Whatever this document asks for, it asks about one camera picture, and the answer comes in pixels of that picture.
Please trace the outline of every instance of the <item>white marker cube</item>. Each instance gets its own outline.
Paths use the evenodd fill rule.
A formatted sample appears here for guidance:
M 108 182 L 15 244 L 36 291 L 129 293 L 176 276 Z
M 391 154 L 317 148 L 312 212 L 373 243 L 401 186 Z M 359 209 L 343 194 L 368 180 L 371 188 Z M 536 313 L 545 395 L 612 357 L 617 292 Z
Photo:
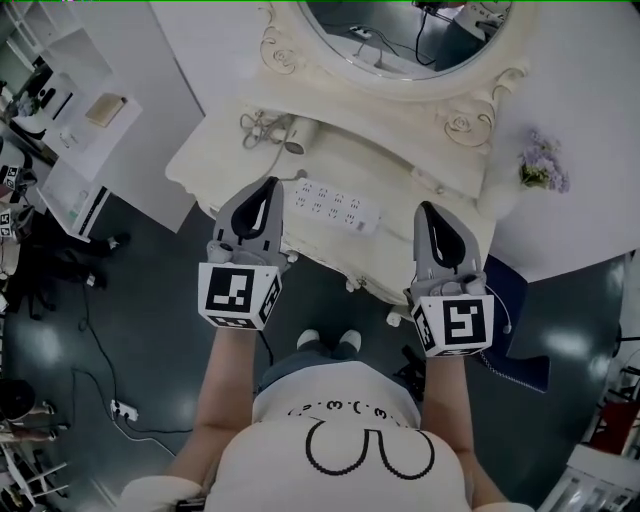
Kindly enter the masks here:
M 281 290 L 278 267 L 200 263 L 198 313 L 216 327 L 261 331 Z
M 493 295 L 421 297 L 411 316 L 427 357 L 468 356 L 493 341 Z
M 13 227 L 11 223 L 11 208 L 0 212 L 0 238 L 13 237 Z

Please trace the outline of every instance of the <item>flower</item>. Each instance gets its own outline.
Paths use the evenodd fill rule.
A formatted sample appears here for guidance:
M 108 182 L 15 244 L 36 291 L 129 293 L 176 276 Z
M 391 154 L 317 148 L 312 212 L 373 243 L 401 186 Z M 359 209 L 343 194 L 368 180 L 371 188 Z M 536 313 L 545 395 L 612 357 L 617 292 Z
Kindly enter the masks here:
M 561 194 L 569 191 L 569 176 L 562 170 L 556 153 L 560 143 L 530 130 L 532 144 L 520 154 L 520 179 L 527 187 L 554 190 Z

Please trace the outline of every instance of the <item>shelf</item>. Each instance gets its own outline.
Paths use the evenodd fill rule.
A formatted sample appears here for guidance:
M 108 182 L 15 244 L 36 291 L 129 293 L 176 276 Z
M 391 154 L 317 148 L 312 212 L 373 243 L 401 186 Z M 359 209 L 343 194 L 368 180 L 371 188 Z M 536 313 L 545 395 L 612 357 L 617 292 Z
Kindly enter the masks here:
M 37 192 L 64 231 L 89 242 L 90 231 L 109 193 L 101 185 L 90 183 L 64 161 L 58 160 Z
M 29 26 L 42 46 L 47 46 L 49 42 L 58 35 L 56 27 L 51 23 L 51 20 L 40 3 L 35 3 L 35 5 L 29 9 L 24 17 L 24 23 Z
M 4 9 L 14 23 L 24 18 L 35 2 L 6 2 Z
M 98 89 L 111 75 L 111 68 L 84 30 L 74 30 L 52 41 L 46 51 L 58 71 L 69 75 L 83 91 Z
M 91 123 L 85 114 L 105 92 L 125 97 L 127 103 L 109 125 L 102 128 Z M 65 107 L 55 127 L 47 130 L 42 141 L 86 180 L 93 181 L 111 151 L 142 112 L 142 107 L 116 83 L 113 77 L 91 94 L 85 93 L 84 96 L 74 98 L 72 101 L 74 101 L 73 104 Z M 78 137 L 79 147 L 84 146 L 84 150 L 65 146 L 60 135 L 66 129 Z
M 40 5 L 49 20 L 51 20 L 51 23 L 53 23 L 59 35 L 58 38 L 62 38 L 65 34 L 70 34 L 80 28 L 80 22 L 73 14 L 70 4 L 66 2 L 43 2 Z
M 75 32 L 78 32 L 79 30 L 82 30 L 82 26 L 81 25 L 70 26 L 65 31 L 58 32 L 58 34 L 55 37 L 53 37 L 51 39 L 51 41 L 49 41 L 47 43 L 47 46 L 50 46 L 53 43 L 56 43 L 56 42 L 60 41 L 61 39 L 64 39 L 65 37 L 69 37 L 70 35 L 74 34 Z

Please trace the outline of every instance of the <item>power cord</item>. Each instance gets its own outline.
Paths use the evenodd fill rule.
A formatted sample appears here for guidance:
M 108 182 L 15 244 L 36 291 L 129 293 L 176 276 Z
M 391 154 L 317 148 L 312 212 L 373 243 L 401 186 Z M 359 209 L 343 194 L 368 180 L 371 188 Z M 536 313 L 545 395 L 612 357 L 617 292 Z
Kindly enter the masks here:
M 82 283 L 82 297 L 84 300 L 84 307 L 85 307 L 85 316 L 84 318 L 80 319 L 80 321 L 78 322 L 78 330 L 80 332 L 85 332 L 87 330 L 89 330 L 89 332 L 91 332 L 91 334 L 93 335 L 93 339 L 96 342 L 96 345 L 98 345 L 98 349 L 100 350 L 100 353 L 102 354 L 102 356 L 104 357 L 104 359 L 107 361 L 107 364 L 109 365 L 109 369 L 111 371 L 111 377 L 113 380 L 113 400 L 115 401 L 116 405 L 118 404 L 118 394 L 117 394 L 117 379 L 116 379 L 116 372 L 115 372 L 115 368 L 113 366 L 113 363 L 111 361 L 111 359 L 109 358 L 109 356 L 107 355 L 106 351 L 104 350 L 104 348 L 102 347 L 102 343 L 100 343 L 100 338 L 98 337 L 98 335 L 96 334 L 96 331 L 91 323 L 91 311 L 89 309 L 89 300 L 87 298 L 87 291 L 86 291 L 86 285 L 84 283 Z M 98 380 L 95 378 L 95 376 L 85 370 L 80 370 L 78 368 L 71 368 L 71 373 L 72 373 L 72 413 L 71 413 L 71 417 L 72 417 L 72 424 L 75 424 L 75 417 L 76 417 L 76 399 L 75 399 L 75 390 L 76 390 L 76 374 L 80 373 L 83 375 L 88 376 L 93 383 L 96 386 L 96 389 L 98 390 L 98 394 L 100 395 L 100 402 L 102 404 L 102 408 L 104 409 L 104 412 L 107 416 L 107 418 L 109 419 L 109 421 L 111 421 L 111 423 L 114 424 L 114 426 L 122 433 L 122 435 L 124 435 L 127 439 L 129 439 L 130 441 L 134 441 L 134 442 L 143 442 L 143 441 L 151 441 L 154 442 L 155 444 L 157 444 L 158 446 L 160 446 L 163 450 L 165 450 L 167 453 L 173 455 L 175 457 L 175 453 L 173 453 L 169 448 L 167 448 L 167 446 L 165 446 L 163 443 L 161 443 L 160 441 L 158 441 L 157 439 L 153 438 L 153 437 L 145 437 L 145 438 L 135 438 L 135 437 L 131 437 L 129 434 L 127 434 L 124 430 L 122 430 L 122 428 L 120 427 L 120 425 L 118 424 L 118 416 L 116 416 L 115 418 L 112 417 L 109 409 L 106 406 L 106 401 L 105 401 L 105 397 L 104 397 L 104 393 L 102 392 L 102 388 L 100 387 L 100 384 L 98 383 Z M 129 422 L 128 422 L 128 415 L 124 415 L 124 419 L 125 422 L 127 424 L 127 426 L 129 426 Z
M 258 331 L 258 334 L 260 335 L 260 339 L 262 340 L 262 343 L 264 344 L 264 348 L 267 349 L 267 352 L 269 352 L 269 366 L 273 366 L 273 351 L 271 350 L 271 347 L 269 346 L 269 342 L 267 341 L 266 336 L 264 335 L 264 333 L 262 331 Z
M 370 27 L 368 25 L 363 25 L 362 23 L 357 23 L 357 22 L 350 22 L 350 23 L 321 23 L 321 25 L 323 27 L 334 27 L 334 28 L 346 27 L 346 26 L 358 27 L 358 28 L 361 28 L 362 30 L 364 30 L 365 32 L 369 31 L 369 32 L 374 32 L 374 33 L 378 34 L 380 36 L 380 39 L 384 39 L 384 41 L 386 41 L 388 44 L 391 44 L 393 46 L 399 46 L 401 48 L 406 48 L 407 50 L 411 50 L 414 53 L 416 51 L 415 47 L 412 48 L 411 46 L 407 46 L 405 44 L 401 44 L 401 43 L 398 43 L 396 41 L 392 41 L 381 30 L 378 30 L 377 28 L 374 28 L 374 27 Z M 345 32 L 345 34 L 352 34 L 352 33 L 353 32 L 351 30 Z M 433 57 L 431 57 L 430 55 L 428 55 L 428 54 L 426 54 L 424 52 L 418 51 L 418 54 L 422 55 L 423 57 L 426 57 L 427 59 L 430 59 L 430 62 L 428 62 L 427 64 L 424 64 L 424 63 L 418 61 L 422 65 L 429 66 L 429 65 L 433 64 L 436 61 L 436 59 L 434 59 Z
M 280 155 L 282 155 L 282 150 L 284 149 L 284 143 L 286 142 L 287 138 L 289 138 L 289 133 L 291 132 L 291 127 L 293 126 L 293 120 L 290 114 L 283 114 L 281 116 L 278 116 L 273 121 L 263 121 L 262 120 L 263 116 L 264 116 L 264 112 L 262 111 L 258 113 L 255 119 L 251 117 L 249 114 L 242 114 L 240 116 L 240 127 L 246 132 L 246 136 L 242 140 L 243 148 L 248 150 L 254 149 L 263 140 L 269 140 L 273 144 L 280 145 L 280 147 L 278 148 L 278 152 L 276 153 L 276 156 L 273 159 L 273 162 L 271 162 L 271 165 L 269 166 L 269 168 L 262 174 L 262 176 L 260 176 L 260 178 L 264 178 L 265 176 L 268 176 L 269 174 L 271 174 L 271 171 L 273 171 L 273 169 L 275 168 L 276 164 L 278 163 L 278 160 L 280 160 Z M 246 119 L 249 119 L 249 121 L 253 124 L 251 126 L 246 125 L 244 123 Z M 284 126 L 282 125 L 287 125 L 284 131 L 282 140 L 280 140 L 279 138 L 274 139 L 272 137 L 273 132 L 278 127 L 284 129 Z
M 418 32 L 418 37 L 416 37 L 416 47 L 414 52 L 416 60 L 418 61 L 419 64 L 422 64 L 423 66 L 429 66 L 435 62 L 435 59 L 432 59 L 431 62 L 422 62 L 419 56 L 420 52 L 418 51 L 418 47 L 420 46 L 420 37 L 422 36 L 422 32 L 424 32 L 424 26 L 427 22 L 427 16 L 428 14 L 426 12 L 422 15 L 422 25 L 420 27 L 420 31 Z

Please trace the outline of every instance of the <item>electrical outlet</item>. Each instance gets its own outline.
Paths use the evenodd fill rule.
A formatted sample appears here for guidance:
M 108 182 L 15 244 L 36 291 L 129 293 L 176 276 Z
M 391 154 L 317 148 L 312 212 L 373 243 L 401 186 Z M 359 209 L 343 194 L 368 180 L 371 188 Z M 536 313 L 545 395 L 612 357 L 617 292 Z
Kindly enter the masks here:
M 118 400 L 111 400 L 111 415 L 115 421 L 118 416 L 126 417 L 129 421 L 138 421 L 138 409 Z
M 351 27 L 349 29 L 349 32 L 351 32 L 354 36 L 359 37 L 363 41 L 368 41 L 369 39 L 371 39 L 371 32 L 363 29 L 362 27 L 358 27 L 357 25 Z
M 287 195 L 286 205 L 303 217 L 364 235 L 372 234 L 380 220 L 373 201 L 304 178 Z

